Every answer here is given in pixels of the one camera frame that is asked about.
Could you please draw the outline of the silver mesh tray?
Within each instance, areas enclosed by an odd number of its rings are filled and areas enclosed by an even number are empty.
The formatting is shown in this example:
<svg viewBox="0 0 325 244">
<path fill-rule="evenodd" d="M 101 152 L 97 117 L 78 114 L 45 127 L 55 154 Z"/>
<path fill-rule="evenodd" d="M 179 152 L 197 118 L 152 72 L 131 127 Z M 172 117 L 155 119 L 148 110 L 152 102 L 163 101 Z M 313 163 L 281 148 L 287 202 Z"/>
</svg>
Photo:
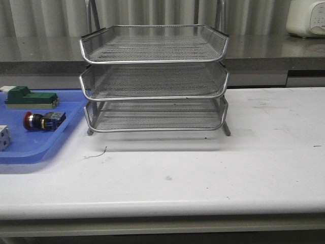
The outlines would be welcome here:
<svg viewBox="0 0 325 244">
<path fill-rule="evenodd" d="M 88 102 L 84 112 L 89 130 L 97 133 L 214 131 L 224 125 L 227 109 L 221 97 Z"/>
<path fill-rule="evenodd" d="M 210 99 L 224 95 L 229 72 L 219 62 L 89 66 L 79 77 L 94 102 Z"/>
<path fill-rule="evenodd" d="M 114 25 L 79 41 L 94 65 L 214 62 L 222 60 L 229 36 L 212 27 L 190 25 Z"/>
</svg>

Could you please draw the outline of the red emergency stop button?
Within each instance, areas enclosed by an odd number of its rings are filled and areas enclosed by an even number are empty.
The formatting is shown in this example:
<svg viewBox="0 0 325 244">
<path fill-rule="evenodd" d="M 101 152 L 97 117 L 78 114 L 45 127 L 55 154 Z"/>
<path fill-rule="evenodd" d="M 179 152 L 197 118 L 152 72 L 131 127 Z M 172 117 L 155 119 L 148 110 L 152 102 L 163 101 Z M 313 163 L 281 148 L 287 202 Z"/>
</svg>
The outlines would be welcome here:
<svg viewBox="0 0 325 244">
<path fill-rule="evenodd" d="M 56 131 L 65 119 L 65 112 L 48 112 L 42 115 L 28 111 L 23 117 L 23 126 L 26 130 Z"/>
</svg>

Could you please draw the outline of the silver mesh bottom tray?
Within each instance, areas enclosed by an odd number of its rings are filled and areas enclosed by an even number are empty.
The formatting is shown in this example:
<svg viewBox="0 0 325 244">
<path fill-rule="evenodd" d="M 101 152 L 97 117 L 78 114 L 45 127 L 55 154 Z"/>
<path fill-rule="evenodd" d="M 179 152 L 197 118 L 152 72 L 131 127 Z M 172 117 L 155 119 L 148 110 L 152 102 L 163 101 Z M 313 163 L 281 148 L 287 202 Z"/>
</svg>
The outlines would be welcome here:
<svg viewBox="0 0 325 244">
<path fill-rule="evenodd" d="M 84 112 L 89 130 L 97 133 L 214 131 L 224 125 L 227 109 L 221 97 L 88 102 Z"/>
</svg>

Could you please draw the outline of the silver mesh top tray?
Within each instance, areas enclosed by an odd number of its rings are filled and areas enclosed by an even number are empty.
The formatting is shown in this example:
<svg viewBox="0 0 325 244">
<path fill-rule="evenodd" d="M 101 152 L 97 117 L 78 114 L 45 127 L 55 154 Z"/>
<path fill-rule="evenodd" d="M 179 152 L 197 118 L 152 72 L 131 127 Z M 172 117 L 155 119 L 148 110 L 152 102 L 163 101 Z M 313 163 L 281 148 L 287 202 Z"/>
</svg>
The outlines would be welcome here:
<svg viewBox="0 0 325 244">
<path fill-rule="evenodd" d="M 114 25 L 79 41 L 94 65 L 214 62 L 222 60 L 229 36 L 212 27 L 190 25 Z"/>
</svg>

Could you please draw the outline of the grey stone counter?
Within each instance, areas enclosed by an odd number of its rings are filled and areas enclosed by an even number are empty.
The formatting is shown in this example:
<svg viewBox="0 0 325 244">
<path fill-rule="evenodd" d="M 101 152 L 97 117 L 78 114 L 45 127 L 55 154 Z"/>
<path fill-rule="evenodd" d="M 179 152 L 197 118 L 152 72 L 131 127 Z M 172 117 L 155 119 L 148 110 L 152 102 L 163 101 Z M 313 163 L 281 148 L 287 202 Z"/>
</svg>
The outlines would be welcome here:
<svg viewBox="0 0 325 244">
<path fill-rule="evenodd" d="M 230 87 L 324 86 L 324 39 L 232 35 L 224 65 Z M 1 85 L 80 88 L 85 70 L 77 37 L 2 37 Z"/>
</svg>

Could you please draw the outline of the blue plastic tray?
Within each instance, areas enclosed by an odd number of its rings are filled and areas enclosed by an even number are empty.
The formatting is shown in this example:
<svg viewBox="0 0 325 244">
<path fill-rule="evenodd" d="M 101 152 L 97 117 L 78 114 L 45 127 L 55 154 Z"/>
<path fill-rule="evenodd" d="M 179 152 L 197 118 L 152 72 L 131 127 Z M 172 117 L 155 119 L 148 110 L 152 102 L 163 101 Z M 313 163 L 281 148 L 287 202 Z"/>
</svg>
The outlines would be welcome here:
<svg viewBox="0 0 325 244">
<path fill-rule="evenodd" d="M 59 105 L 53 109 L 66 113 L 56 131 L 28 131 L 23 127 L 25 110 L 5 106 L 7 95 L 1 92 L 1 125 L 9 128 L 12 142 L 1 152 L 1 164 L 33 164 L 59 150 L 84 116 L 86 99 L 79 89 L 53 90 Z"/>
</svg>

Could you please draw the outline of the white terminal block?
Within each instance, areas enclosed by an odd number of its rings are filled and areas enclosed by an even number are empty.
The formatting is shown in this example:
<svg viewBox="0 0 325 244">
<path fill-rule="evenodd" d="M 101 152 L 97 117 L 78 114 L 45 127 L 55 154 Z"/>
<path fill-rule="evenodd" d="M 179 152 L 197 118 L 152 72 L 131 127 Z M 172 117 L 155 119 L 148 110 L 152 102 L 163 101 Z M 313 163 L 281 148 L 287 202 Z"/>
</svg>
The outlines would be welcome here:
<svg viewBox="0 0 325 244">
<path fill-rule="evenodd" d="M 4 151 L 11 144 L 10 130 L 6 125 L 0 125 L 0 151 Z"/>
</svg>

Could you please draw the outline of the white appliance on counter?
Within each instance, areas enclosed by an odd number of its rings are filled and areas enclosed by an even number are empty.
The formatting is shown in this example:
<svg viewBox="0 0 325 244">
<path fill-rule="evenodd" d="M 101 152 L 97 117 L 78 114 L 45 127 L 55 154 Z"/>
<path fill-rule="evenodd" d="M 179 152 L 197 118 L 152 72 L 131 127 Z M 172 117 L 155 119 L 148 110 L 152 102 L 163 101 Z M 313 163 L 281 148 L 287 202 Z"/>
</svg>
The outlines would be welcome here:
<svg viewBox="0 0 325 244">
<path fill-rule="evenodd" d="M 324 1 L 290 1 L 286 31 L 302 38 L 323 38 Z"/>
</svg>

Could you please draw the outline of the silver metal rack frame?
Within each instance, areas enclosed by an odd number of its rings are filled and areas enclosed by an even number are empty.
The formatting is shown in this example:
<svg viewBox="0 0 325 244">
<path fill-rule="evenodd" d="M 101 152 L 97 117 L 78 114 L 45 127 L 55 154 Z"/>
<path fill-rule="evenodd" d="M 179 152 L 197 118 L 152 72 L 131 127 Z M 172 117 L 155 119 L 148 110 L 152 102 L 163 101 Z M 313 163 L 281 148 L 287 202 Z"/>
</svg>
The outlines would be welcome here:
<svg viewBox="0 0 325 244">
<path fill-rule="evenodd" d="M 87 1 L 86 2 L 86 19 L 87 19 L 88 34 L 102 29 L 100 27 L 98 12 L 97 12 L 97 9 L 96 9 L 95 1 Z M 221 65 L 223 65 L 222 60 L 214 61 L 214 62 L 219 62 Z M 166 63 L 145 63 L 145 64 L 166 64 Z M 155 100 L 175 100 L 175 99 L 155 99 Z M 226 135 L 230 135 L 230 131 L 228 129 L 228 126 L 227 126 L 226 122 L 219 129 L 223 129 L 223 131 L 224 131 L 224 133 Z M 88 132 L 89 132 L 89 134 L 94 133 L 93 131 L 91 131 L 89 129 L 88 129 Z"/>
</svg>

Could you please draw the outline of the green electrical switch block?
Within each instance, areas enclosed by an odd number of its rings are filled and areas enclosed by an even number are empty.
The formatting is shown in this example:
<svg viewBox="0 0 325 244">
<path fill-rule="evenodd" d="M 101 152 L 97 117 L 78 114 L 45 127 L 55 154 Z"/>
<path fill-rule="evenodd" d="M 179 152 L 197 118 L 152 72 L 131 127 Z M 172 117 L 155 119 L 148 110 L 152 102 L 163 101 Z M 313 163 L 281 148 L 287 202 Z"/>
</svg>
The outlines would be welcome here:
<svg viewBox="0 0 325 244">
<path fill-rule="evenodd" d="M 7 95 L 7 109 L 53 109 L 59 105 L 59 97 L 52 92 L 34 92 L 27 86 L 2 86 Z"/>
</svg>

